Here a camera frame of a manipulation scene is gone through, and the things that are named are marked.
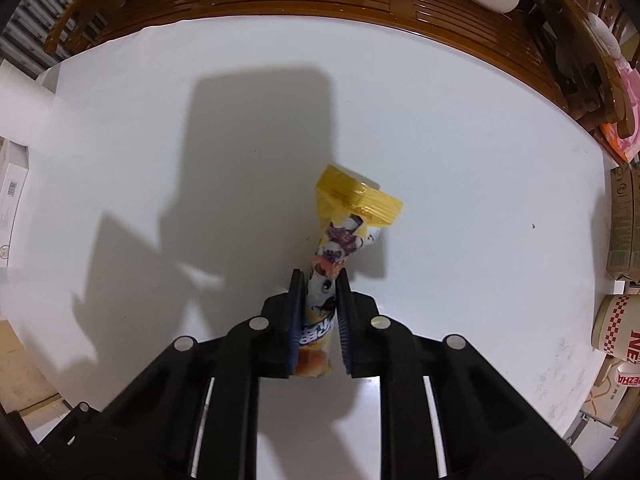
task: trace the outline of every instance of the candy package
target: candy package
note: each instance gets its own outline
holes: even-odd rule
[[[296,375],[319,377],[331,370],[329,348],[335,316],[335,279],[350,254],[371,245],[391,225],[402,202],[328,166],[316,184],[322,235],[306,294]]]

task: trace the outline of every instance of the yellow snack package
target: yellow snack package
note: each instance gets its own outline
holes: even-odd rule
[[[319,377],[331,371],[329,348],[335,317],[335,279],[347,256],[371,245],[391,225],[402,202],[327,166],[316,184],[322,235],[306,293],[296,375]]]

